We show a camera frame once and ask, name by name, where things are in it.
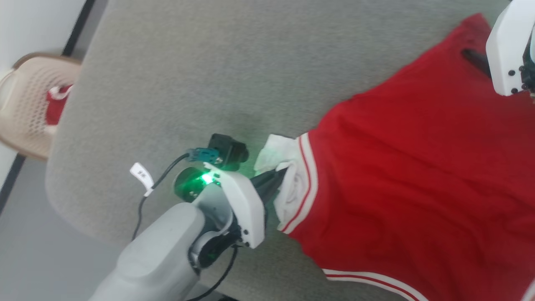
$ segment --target red garment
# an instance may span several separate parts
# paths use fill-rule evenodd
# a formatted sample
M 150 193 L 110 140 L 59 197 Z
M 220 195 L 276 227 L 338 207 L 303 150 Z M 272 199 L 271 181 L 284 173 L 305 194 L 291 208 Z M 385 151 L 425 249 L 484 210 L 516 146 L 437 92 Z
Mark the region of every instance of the red garment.
M 57 125 L 73 85 L 54 87 L 47 92 L 47 125 Z
M 411 301 L 532 301 L 535 107 L 465 61 L 466 19 L 384 84 L 299 138 L 307 193 L 283 231 L 330 280 Z

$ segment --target glowing green led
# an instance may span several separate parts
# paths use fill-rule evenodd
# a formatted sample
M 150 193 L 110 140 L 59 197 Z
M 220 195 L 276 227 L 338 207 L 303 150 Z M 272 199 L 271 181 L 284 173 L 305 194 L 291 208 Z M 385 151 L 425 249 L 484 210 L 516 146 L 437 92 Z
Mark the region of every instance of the glowing green led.
M 204 182 L 205 185 L 208 185 L 208 184 L 210 184 L 210 183 L 213 182 L 213 178 L 212 178 L 212 176 L 210 176 L 209 174 L 204 174 L 204 175 L 202 175 L 202 176 L 201 176 L 201 180 L 203 180 L 203 182 Z

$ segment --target white wall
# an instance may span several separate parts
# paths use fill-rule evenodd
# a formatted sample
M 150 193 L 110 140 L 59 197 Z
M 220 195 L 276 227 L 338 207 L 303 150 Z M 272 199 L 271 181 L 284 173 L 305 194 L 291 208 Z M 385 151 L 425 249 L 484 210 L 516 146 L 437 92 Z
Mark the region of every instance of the white wall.
M 35 51 L 60 54 L 85 0 L 0 0 L 0 74 Z M 16 153 L 0 144 L 0 186 Z

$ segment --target gray tabletop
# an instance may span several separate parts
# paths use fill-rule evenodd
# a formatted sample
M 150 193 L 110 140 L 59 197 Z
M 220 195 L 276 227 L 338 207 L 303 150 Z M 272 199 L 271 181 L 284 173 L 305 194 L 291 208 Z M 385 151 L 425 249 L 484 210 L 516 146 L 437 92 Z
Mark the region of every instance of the gray tabletop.
M 365 91 L 442 40 L 465 17 L 495 20 L 505 0 L 115 0 L 60 123 L 48 165 L 52 205 L 76 228 L 126 245 L 143 186 L 213 133 L 247 143 L 251 175 L 270 133 L 296 137 L 330 107 Z M 176 168 L 176 175 L 185 165 Z M 170 176 L 142 229 L 180 201 Z M 364 284 L 328 282 L 268 222 L 220 291 L 246 300 L 398 300 Z M 214 283 L 229 254 L 203 275 Z

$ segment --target beige plastic basket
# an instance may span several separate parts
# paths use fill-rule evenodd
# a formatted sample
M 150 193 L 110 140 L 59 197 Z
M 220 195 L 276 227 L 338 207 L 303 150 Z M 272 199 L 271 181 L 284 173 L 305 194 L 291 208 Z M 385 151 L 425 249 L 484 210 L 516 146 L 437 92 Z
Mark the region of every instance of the beige plastic basket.
M 48 159 L 52 137 L 46 134 L 47 91 L 73 84 L 81 63 L 43 53 L 29 54 L 0 80 L 0 141 L 19 153 Z

